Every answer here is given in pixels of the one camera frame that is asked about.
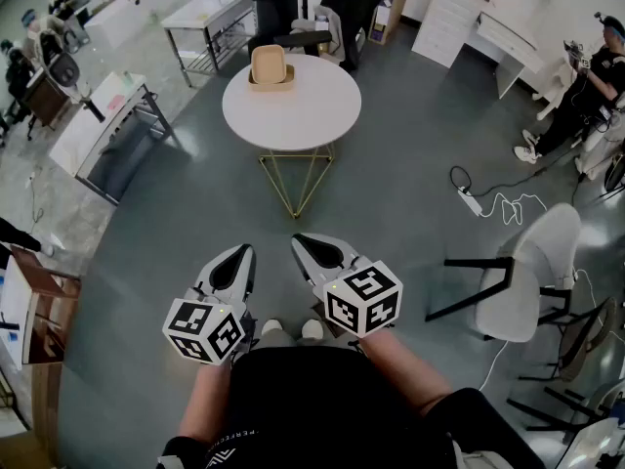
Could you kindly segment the white cart with black frame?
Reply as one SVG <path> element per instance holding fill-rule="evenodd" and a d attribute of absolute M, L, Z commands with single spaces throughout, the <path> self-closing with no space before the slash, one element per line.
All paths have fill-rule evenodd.
<path fill-rule="evenodd" d="M 131 73 L 128 87 L 113 72 L 92 95 L 105 116 L 100 123 L 84 108 L 79 109 L 50 150 L 50 158 L 67 175 L 117 205 L 151 150 L 175 136 L 157 105 L 146 78 Z M 108 111 L 115 95 L 123 95 L 123 107 Z"/>

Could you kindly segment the white counter island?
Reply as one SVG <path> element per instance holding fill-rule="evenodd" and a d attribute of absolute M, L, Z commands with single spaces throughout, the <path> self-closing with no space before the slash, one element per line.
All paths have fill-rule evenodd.
<path fill-rule="evenodd" d="M 162 17 L 178 0 L 114 0 L 84 25 L 97 49 L 116 49 L 150 21 Z"/>

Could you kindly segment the cardboard box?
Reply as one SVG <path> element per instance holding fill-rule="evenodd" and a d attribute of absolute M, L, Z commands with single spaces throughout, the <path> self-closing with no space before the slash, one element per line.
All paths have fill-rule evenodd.
<path fill-rule="evenodd" d="M 399 23 L 406 0 L 381 0 L 376 7 L 369 29 L 368 40 L 385 45 Z"/>

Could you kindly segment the white metal frame desk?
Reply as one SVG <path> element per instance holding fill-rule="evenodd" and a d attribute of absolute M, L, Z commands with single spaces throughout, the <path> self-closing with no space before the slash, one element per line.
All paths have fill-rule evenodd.
<path fill-rule="evenodd" d="M 188 87 L 192 75 L 218 74 L 247 45 L 255 33 L 254 12 L 253 0 L 190 0 L 161 22 Z M 203 48 L 185 56 L 176 31 L 199 34 Z"/>

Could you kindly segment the grey chair with black legs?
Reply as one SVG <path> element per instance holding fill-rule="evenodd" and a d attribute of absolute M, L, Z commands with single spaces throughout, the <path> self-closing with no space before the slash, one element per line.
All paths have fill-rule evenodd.
<path fill-rule="evenodd" d="M 506 241 L 495 257 L 446 259 L 445 267 L 482 270 L 479 291 L 426 315 L 425 321 L 472 307 L 484 339 L 531 340 L 538 326 L 568 314 L 580 233 L 577 210 L 558 203 Z"/>

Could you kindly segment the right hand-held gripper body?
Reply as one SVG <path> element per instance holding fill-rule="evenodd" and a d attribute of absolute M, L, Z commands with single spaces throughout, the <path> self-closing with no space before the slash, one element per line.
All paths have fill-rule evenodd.
<path fill-rule="evenodd" d="M 402 282 L 382 261 L 349 270 L 320 288 L 326 318 L 358 338 L 399 316 Z"/>

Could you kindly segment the grey white wheeled machine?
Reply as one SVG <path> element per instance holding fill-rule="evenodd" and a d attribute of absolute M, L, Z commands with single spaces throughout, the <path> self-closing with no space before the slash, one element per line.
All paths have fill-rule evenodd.
<path fill-rule="evenodd" d="M 61 38 L 50 29 L 43 29 L 34 38 L 35 58 L 50 79 L 75 104 L 86 106 L 91 102 L 91 88 L 80 77 L 80 69 L 73 56 L 63 47 Z"/>

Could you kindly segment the person's left forearm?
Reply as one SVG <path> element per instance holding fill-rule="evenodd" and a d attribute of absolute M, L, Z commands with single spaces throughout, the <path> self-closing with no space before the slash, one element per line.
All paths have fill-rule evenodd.
<path fill-rule="evenodd" d="M 204 364 L 198 370 L 178 435 L 212 444 L 221 432 L 229 399 L 231 365 Z"/>

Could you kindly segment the white drawer desk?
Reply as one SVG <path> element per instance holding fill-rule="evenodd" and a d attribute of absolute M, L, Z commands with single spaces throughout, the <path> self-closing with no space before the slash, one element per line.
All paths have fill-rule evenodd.
<path fill-rule="evenodd" d="M 430 0 L 412 51 L 447 68 L 470 45 L 497 61 L 498 96 L 544 62 L 530 29 L 539 0 Z"/>

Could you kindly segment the black frame chair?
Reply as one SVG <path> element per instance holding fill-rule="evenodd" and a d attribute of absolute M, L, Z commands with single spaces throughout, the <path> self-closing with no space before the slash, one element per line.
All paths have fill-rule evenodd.
<path fill-rule="evenodd" d="M 595 309 L 575 316 L 569 321 L 553 321 L 553 325 L 560 332 L 561 341 L 557 360 L 547 364 L 552 369 L 551 374 L 547 377 L 519 376 L 518 380 L 538 383 L 572 382 L 582 371 L 586 359 L 603 344 L 613 330 L 618 306 L 615 298 L 608 297 Z M 598 413 L 595 409 L 590 409 L 584 405 L 582 400 L 575 400 L 565 393 L 559 393 L 552 387 L 545 386 L 543 391 L 551 398 L 567 405 L 574 413 L 580 413 L 586 420 L 577 423 L 565 421 L 529 405 L 508 399 L 508 405 L 542 422 L 541 425 L 526 426 L 524 428 L 526 432 L 577 434 L 590 424 L 606 418 L 605 413 Z"/>

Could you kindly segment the person's black shirt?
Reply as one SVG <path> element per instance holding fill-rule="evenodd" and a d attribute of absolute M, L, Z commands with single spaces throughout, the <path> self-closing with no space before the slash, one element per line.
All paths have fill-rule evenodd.
<path fill-rule="evenodd" d="M 231 369 L 213 441 L 164 447 L 181 469 L 459 469 L 454 451 L 546 469 L 476 389 L 421 414 L 364 355 L 325 346 L 253 350 Z"/>

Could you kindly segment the brown wooden shelf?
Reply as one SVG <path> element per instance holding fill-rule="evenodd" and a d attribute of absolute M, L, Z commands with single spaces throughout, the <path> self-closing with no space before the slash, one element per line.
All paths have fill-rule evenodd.
<path fill-rule="evenodd" d="M 0 345 L 16 369 L 60 363 L 81 291 L 81 279 L 44 267 L 13 246 L 0 284 Z"/>

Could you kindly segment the white side desk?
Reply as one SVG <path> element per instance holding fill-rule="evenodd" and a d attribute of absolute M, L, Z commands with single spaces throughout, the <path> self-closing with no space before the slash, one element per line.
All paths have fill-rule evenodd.
<path fill-rule="evenodd" d="M 625 436 L 618 419 L 609 417 L 579 431 L 555 469 L 596 469 L 604 454 L 614 454 Z"/>

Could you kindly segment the white round table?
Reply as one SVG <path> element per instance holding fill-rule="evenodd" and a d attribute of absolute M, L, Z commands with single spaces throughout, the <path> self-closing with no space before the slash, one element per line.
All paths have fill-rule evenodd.
<path fill-rule="evenodd" d="M 222 110 L 231 131 L 263 151 L 258 161 L 290 217 L 297 219 L 335 161 L 335 143 L 357 122 L 362 100 L 355 80 L 340 66 L 301 54 L 288 54 L 286 62 L 294 70 L 290 89 L 254 90 L 246 66 L 226 87 Z M 297 203 L 288 195 L 282 160 L 309 163 Z"/>

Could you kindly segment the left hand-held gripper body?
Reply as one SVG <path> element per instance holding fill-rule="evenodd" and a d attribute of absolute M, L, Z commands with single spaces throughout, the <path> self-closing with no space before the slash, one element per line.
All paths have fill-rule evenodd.
<path fill-rule="evenodd" d="M 232 292 L 191 287 L 176 298 L 162 333 L 183 358 L 201 363 L 222 363 L 252 348 L 256 320 L 247 309 L 250 290 Z"/>

